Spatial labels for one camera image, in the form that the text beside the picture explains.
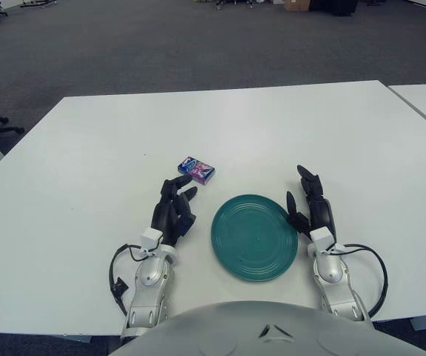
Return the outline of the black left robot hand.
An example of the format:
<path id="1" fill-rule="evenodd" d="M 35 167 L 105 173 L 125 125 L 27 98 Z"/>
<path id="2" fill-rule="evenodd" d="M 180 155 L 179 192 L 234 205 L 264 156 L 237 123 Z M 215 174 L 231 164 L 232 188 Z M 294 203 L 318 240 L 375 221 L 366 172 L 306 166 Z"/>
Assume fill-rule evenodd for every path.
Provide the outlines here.
<path id="1" fill-rule="evenodd" d="M 196 221 L 191 212 L 190 201 L 198 188 L 193 186 L 186 191 L 181 189 L 193 180 L 192 176 L 182 175 L 175 179 L 166 179 L 160 191 L 161 197 L 156 204 L 150 228 L 162 233 L 156 239 L 154 247 L 161 243 L 174 247 L 179 237 L 183 237 Z"/>

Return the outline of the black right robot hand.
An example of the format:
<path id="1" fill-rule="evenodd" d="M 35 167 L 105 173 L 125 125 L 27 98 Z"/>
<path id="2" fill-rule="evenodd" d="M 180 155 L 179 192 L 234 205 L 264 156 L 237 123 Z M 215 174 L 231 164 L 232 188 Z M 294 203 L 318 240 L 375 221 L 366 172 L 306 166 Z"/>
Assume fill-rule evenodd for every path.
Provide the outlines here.
<path id="1" fill-rule="evenodd" d="M 332 240 L 326 248 L 319 249 L 320 254 L 331 255 L 332 248 L 336 244 L 336 228 L 333 219 L 333 212 L 330 202 L 325 199 L 321 180 L 317 174 L 312 174 L 302 165 L 297 165 L 297 171 L 301 177 L 302 188 L 310 211 L 310 218 L 297 211 L 296 201 L 288 191 L 287 200 L 287 221 L 301 234 L 311 240 L 311 231 L 327 228 Z"/>

